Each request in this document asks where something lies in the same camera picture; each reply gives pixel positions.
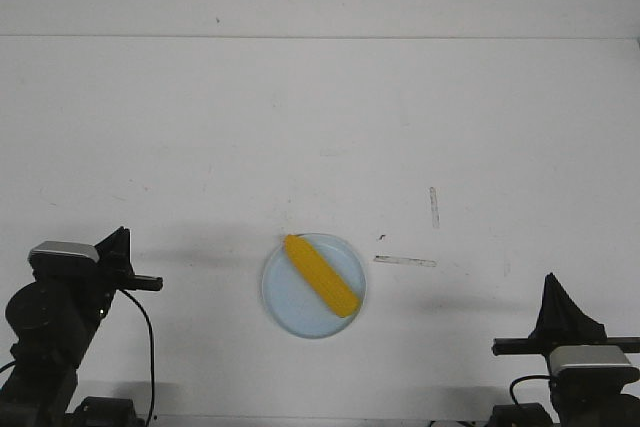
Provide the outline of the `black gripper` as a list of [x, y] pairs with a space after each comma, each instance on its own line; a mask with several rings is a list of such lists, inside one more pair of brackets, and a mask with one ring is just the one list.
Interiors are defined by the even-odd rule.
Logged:
[[[552, 337], [558, 340], [600, 341], [545, 341]], [[549, 273], [544, 279], [536, 323], [528, 338], [496, 338], [491, 351], [495, 356], [545, 356], [561, 346], [616, 346], [623, 353], [639, 353], [638, 337], [605, 338], [604, 325], [587, 316], [556, 276]]]
[[116, 289], [159, 292], [163, 279], [157, 276], [138, 275], [131, 263], [131, 232], [120, 226], [95, 245], [101, 272]]

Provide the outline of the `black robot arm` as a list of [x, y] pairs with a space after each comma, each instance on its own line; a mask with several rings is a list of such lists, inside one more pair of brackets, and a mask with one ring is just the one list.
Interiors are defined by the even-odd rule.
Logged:
[[[639, 338], [610, 337], [603, 324], [586, 315], [557, 277], [544, 280], [541, 306], [532, 332], [525, 338], [496, 338], [496, 356], [540, 355], [547, 372], [513, 380], [509, 404], [492, 409], [490, 426], [637, 426], [639, 398], [624, 387], [639, 381], [639, 368], [629, 360], [639, 352]], [[539, 403], [517, 400], [515, 387], [544, 380], [559, 421]]]
[[4, 426], [147, 426], [129, 398], [86, 397], [69, 404], [78, 370], [114, 297], [158, 292], [160, 277], [142, 276], [131, 264], [131, 234], [121, 226], [95, 245], [44, 241], [28, 262], [33, 282], [18, 290], [5, 308], [17, 337], [11, 346], [10, 375], [1, 387]]

